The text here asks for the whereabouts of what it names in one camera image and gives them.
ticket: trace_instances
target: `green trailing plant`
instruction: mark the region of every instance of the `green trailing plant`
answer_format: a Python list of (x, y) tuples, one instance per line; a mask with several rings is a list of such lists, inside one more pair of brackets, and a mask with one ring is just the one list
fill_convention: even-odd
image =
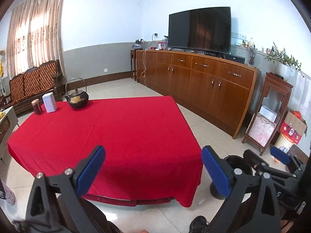
[(297, 71), (301, 72), (301, 63), (298, 63), (298, 60), (296, 60), (292, 55), (290, 57), (287, 55), (285, 48), (283, 48), (282, 51), (277, 49), (276, 44), (273, 42), (273, 47), (271, 49), (271, 52), (265, 57), (265, 59), (269, 61), (275, 61), (281, 62), (284, 65), (288, 65), (290, 67), (295, 68)]
[(146, 41), (145, 40), (143, 40), (142, 38), (139, 40), (139, 39), (136, 39), (135, 40), (135, 44), (140, 44), (140, 45), (142, 45), (142, 44), (144, 44), (144, 43), (146, 43)]

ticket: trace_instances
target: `person's foot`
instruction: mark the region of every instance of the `person's foot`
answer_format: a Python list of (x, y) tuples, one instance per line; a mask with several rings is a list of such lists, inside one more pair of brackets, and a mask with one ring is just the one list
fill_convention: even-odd
[(189, 233), (201, 233), (209, 223), (204, 216), (197, 216), (189, 226)]

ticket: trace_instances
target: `teapot lid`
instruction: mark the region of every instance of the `teapot lid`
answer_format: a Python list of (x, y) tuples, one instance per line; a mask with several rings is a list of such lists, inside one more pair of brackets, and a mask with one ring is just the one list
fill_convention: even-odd
[(82, 90), (75, 89), (75, 91), (71, 94), (71, 96), (76, 96), (76, 95), (82, 94), (83, 92), (84, 91)]

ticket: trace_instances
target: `television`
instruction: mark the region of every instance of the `television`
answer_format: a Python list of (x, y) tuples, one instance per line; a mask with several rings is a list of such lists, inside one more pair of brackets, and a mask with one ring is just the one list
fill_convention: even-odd
[(230, 7), (187, 10), (169, 15), (168, 47), (228, 53), (230, 42)]

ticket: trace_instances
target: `gray wall panel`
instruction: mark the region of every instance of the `gray wall panel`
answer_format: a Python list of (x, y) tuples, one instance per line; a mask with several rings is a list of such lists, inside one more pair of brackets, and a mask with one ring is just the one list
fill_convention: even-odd
[(92, 78), (131, 70), (130, 50), (134, 43), (113, 43), (63, 52), (66, 78)]

